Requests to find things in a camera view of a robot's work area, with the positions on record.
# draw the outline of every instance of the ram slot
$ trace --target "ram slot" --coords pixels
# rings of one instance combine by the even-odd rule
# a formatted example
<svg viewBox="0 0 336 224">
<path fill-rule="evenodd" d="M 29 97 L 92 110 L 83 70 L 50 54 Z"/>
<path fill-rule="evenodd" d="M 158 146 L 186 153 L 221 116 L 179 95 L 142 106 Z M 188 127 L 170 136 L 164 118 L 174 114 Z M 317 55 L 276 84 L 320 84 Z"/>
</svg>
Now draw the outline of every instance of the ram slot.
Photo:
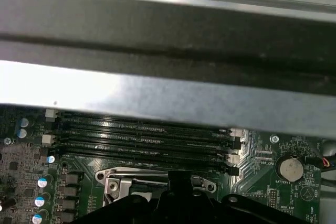
<svg viewBox="0 0 336 224">
<path fill-rule="evenodd" d="M 206 155 L 206 154 L 193 154 L 187 152 L 175 152 L 167 150 L 151 150 L 148 148 L 141 148 L 137 146 L 118 146 L 113 144 L 96 144 L 96 143 L 84 143 L 76 141 L 66 141 L 63 143 L 63 146 L 71 146 L 77 148 L 85 148 L 92 150 L 104 150 L 110 153 L 118 153 L 125 155 L 137 155 L 137 156 L 146 156 L 151 157 L 160 157 L 162 159 L 181 159 L 181 160 L 195 160 L 195 161 L 204 161 L 204 162 L 222 162 L 222 156 L 218 155 Z"/>
<path fill-rule="evenodd" d="M 129 134 L 133 136 L 148 136 L 148 137 L 159 137 L 165 138 L 167 141 L 169 139 L 174 140 L 183 140 L 183 141 L 197 141 L 197 142 L 208 142 L 215 144 L 223 144 L 224 146 L 228 146 L 231 141 L 229 137 L 204 137 L 204 136 L 192 136 L 192 135 L 179 135 L 172 133 L 157 133 L 157 132 L 142 132 L 142 131 L 132 131 L 125 129 L 117 129 L 117 128 L 105 128 L 105 127 L 97 127 L 92 125 L 68 125 L 67 127 L 61 128 L 60 133 L 62 135 L 81 135 L 81 136 L 89 136 L 89 137 L 103 137 L 103 138 L 114 138 L 116 133 Z"/>
<path fill-rule="evenodd" d="M 106 127 L 106 128 L 118 128 L 125 130 L 137 130 L 143 132 L 157 132 L 157 133 L 174 133 L 174 134 L 186 134 L 186 135 L 197 135 L 197 136 L 215 136 L 215 137 L 225 137 L 227 134 L 221 132 L 219 129 L 208 129 L 202 127 L 178 127 L 171 126 L 166 124 L 154 124 L 154 123 L 146 123 L 141 121 L 119 121 L 115 119 L 93 119 L 93 118 L 84 118 L 73 116 L 70 118 L 62 118 L 62 123 L 69 124 L 84 124 L 84 125 L 92 125 L 98 127 Z"/>
<path fill-rule="evenodd" d="M 78 148 L 76 146 L 63 146 L 63 154 L 74 154 L 79 156 L 97 157 L 97 158 L 107 158 L 111 162 L 121 163 L 125 165 L 141 165 L 163 168 L 173 168 L 173 169 L 190 169 L 190 170 L 206 170 L 215 169 L 217 171 L 225 171 L 227 166 L 224 163 L 219 162 L 204 162 L 195 160 L 183 160 L 173 158 L 162 158 L 155 156 L 136 156 L 129 155 L 125 153 L 110 153 L 104 150 L 89 150 Z"/>
<path fill-rule="evenodd" d="M 140 142 L 140 141 L 120 141 L 120 140 L 110 140 L 103 138 L 90 138 L 90 137 L 81 137 L 81 136 L 70 136 L 64 141 L 77 141 L 83 143 L 96 143 L 96 144 L 113 144 L 119 146 L 137 146 L 150 148 L 153 150 L 162 149 L 162 150 L 171 150 L 178 152 L 190 152 L 194 154 L 206 154 L 206 155 L 218 155 L 223 153 L 228 153 L 229 148 L 219 147 L 219 146 L 200 146 L 200 145 L 178 145 L 178 144 L 162 144 L 162 143 L 152 143 L 152 142 Z"/>
</svg>

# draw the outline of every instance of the black plastic part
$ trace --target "black plastic part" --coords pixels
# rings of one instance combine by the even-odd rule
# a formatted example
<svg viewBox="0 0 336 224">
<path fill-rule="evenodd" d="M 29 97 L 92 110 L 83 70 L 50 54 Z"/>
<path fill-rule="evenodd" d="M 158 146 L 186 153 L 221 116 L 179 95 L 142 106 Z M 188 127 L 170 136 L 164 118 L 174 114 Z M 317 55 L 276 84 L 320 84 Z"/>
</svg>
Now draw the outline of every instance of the black plastic part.
<svg viewBox="0 0 336 224">
<path fill-rule="evenodd" d="M 16 199 L 14 199 L 14 198 L 10 198 L 10 199 L 5 200 L 4 202 L 2 202 L 0 204 L 0 206 L 2 208 L 1 211 L 5 211 L 6 209 L 14 206 L 15 204 L 16 204 Z"/>
<path fill-rule="evenodd" d="M 160 200 L 147 200 L 139 195 L 129 195 L 103 208 L 75 220 L 74 224 L 95 223 L 99 219 L 118 220 L 118 223 L 251 223 L 307 224 L 291 215 L 245 198 L 228 195 L 219 203 L 209 199 L 202 191 L 190 190 L 190 173 L 169 172 L 169 190 Z"/>
<path fill-rule="evenodd" d="M 317 168 L 324 168 L 323 160 L 319 157 L 304 157 L 302 160 L 308 165 L 313 165 Z"/>
<path fill-rule="evenodd" d="M 239 176 L 239 168 L 238 167 L 228 167 L 227 173 L 228 175 L 231 175 L 231 176 Z"/>
<path fill-rule="evenodd" d="M 97 223 L 97 220 L 108 220 L 111 216 L 118 223 L 149 223 L 150 212 L 145 198 L 129 195 L 73 221 L 72 224 Z"/>
<path fill-rule="evenodd" d="M 240 140 L 234 140 L 232 144 L 232 149 L 233 150 L 240 150 L 241 149 L 241 142 Z"/>
<path fill-rule="evenodd" d="M 227 195 L 222 199 L 222 210 L 231 216 L 237 216 L 240 223 L 258 224 L 307 224 L 306 221 L 268 207 L 241 195 Z"/>
</svg>

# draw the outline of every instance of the electrolytic capacitor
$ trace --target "electrolytic capacitor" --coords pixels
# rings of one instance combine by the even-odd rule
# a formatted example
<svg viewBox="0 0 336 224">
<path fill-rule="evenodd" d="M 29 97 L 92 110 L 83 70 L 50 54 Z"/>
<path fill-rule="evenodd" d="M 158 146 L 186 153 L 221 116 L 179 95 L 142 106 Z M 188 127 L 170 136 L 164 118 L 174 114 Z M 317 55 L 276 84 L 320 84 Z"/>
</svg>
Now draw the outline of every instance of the electrolytic capacitor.
<svg viewBox="0 0 336 224">
<path fill-rule="evenodd" d="M 31 129 L 20 129 L 16 134 L 18 138 L 30 138 L 33 135 L 33 131 Z"/>
<path fill-rule="evenodd" d="M 49 216 L 49 212 L 46 209 L 40 210 L 32 217 L 33 224 L 41 224 L 42 221 L 46 220 Z"/>
<path fill-rule="evenodd" d="M 33 125 L 34 125 L 34 120 L 31 118 L 21 118 L 20 120 L 21 128 L 32 127 Z"/>
<path fill-rule="evenodd" d="M 11 208 L 15 204 L 16 204 L 16 200 L 14 198 L 4 200 L 0 204 L 0 211 L 5 211 L 6 209 Z"/>
<path fill-rule="evenodd" d="M 50 174 L 47 174 L 46 176 L 38 179 L 37 185 L 39 188 L 45 188 L 46 186 L 50 185 L 53 180 L 54 178 Z"/>
<path fill-rule="evenodd" d="M 41 194 L 41 196 L 38 196 L 36 199 L 35 199 L 35 206 L 37 207 L 42 207 L 45 203 L 49 202 L 50 201 L 50 194 L 49 193 L 43 193 Z"/>
<path fill-rule="evenodd" d="M 52 164 L 55 161 L 59 161 L 59 156 L 52 155 L 47 157 L 47 163 Z"/>
</svg>

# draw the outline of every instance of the chip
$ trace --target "chip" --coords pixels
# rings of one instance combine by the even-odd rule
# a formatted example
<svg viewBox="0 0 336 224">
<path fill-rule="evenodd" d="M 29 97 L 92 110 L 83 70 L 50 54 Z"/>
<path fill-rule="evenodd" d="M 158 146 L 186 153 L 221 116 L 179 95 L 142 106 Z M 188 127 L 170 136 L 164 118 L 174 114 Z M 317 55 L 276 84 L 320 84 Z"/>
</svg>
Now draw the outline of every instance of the chip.
<svg viewBox="0 0 336 224">
<path fill-rule="evenodd" d="M 24 193 L 23 193 L 23 195 L 24 195 L 25 197 L 32 197 L 33 194 L 34 194 L 34 190 L 33 190 L 33 189 L 26 189 L 26 190 L 24 191 Z"/>
<path fill-rule="evenodd" d="M 11 217 L 5 217 L 3 224 L 12 224 L 12 219 Z"/>
<path fill-rule="evenodd" d="M 39 160 L 40 159 L 40 154 L 34 154 L 34 157 L 33 157 L 35 160 Z"/>
<path fill-rule="evenodd" d="M 76 206 L 76 202 L 70 199 L 64 199 L 62 202 L 63 209 L 74 209 Z"/>
<path fill-rule="evenodd" d="M 19 166 L 18 162 L 10 162 L 9 169 L 10 170 L 17 170 L 17 167 Z"/>
<path fill-rule="evenodd" d="M 75 214 L 71 212 L 62 212 L 61 221 L 62 222 L 72 222 L 75 218 Z"/>
<path fill-rule="evenodd" d="M 41 156 L 46 157 L 46 156 L 48 156 L 48 153 L 49 153 L 49 148 L 41 148 L 40 149 Z"/>
<path fill-rule="evenodd" d="M 76 187 L 59 186 L 58 190 L 61 193 L 64 193 L 65 196 L 76 196 L 77 195 L 77 188 Z"/>
<path fill-rule="evenodd" d="M 78 183 L 78 175 L 77 174 L 67 174 L 65 179 L 66 184 L 76 184 Z"/>
</svg>

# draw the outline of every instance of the screw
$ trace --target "screw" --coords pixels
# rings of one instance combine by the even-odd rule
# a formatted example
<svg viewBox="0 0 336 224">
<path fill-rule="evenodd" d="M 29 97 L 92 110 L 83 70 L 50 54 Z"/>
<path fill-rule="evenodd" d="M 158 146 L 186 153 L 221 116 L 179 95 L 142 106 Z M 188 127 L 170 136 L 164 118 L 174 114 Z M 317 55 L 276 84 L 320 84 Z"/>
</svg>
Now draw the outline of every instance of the screw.
<svg viewBox="0 0 336 224">
<path fill-rule="evenodd" d="M 118 183 L 115 182 L 115 181 L 112 181 L 112 182 L 110 183 L 110 189 L 111 189 L 111 191 L 116 191 L 116 190 L 118 190 Z"/>
<path fill-rule="evenodd" d="M 10 145 L 10 144 L 12 144 L 12 143 L 13 143 L 13 141 L 12 141 L 11 138 L 6 137 L 6 138 L 4 139 L 4 144 L 5 144 L 5 145 Z"/>
<path fill-rule="evenodd" d="M 198 197 L 198 196 L 202 195 L 202 193 L 200 191 L 193 191 L 193 195 L 195 197 Z"/>
<path fill-rule="evenodd" d="M 231 196 L 231 197 L 229 197 L 229 201 L 230 202 L 238 202 L 238 199 L 236 197 Z"/>
<path fill-rule="evenodd" d="M 271 141 L 271 143 L 276 144 L 279 142 L 279 137 L 277 135 L 271 135 L 269 137 L 269 140 Z"/>
</svg>

